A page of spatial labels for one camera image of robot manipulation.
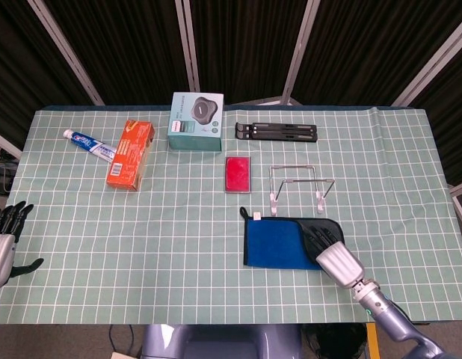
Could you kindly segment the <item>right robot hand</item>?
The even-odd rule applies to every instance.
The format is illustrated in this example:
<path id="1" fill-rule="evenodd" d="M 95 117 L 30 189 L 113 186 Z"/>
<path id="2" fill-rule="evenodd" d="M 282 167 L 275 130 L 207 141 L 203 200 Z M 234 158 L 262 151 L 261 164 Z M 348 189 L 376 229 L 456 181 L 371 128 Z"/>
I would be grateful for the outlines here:
<path id="1" fill-rule="evenodd" d="M 329 229 L 301 224 L 301 232 L 309 260 L 319 266 L 338 286 L 350 289 L 363 280 L 363 265 Z"/>

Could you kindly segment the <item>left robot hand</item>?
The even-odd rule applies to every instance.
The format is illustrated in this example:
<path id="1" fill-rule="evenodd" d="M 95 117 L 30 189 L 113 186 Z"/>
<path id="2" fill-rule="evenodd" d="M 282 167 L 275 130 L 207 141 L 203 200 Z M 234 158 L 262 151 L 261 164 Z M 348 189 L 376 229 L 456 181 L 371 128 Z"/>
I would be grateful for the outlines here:
<path id="1" fill-rule="evenodd" d="M 14 277 L 36 271 L 44 262 L 37 258 L 26 266 L 15 266 L 16 245 L 19 242 L 25 220 L 33 210 L 32 203 L 21 201 L 15 205 L 0 209 L 0 289 Z"/>

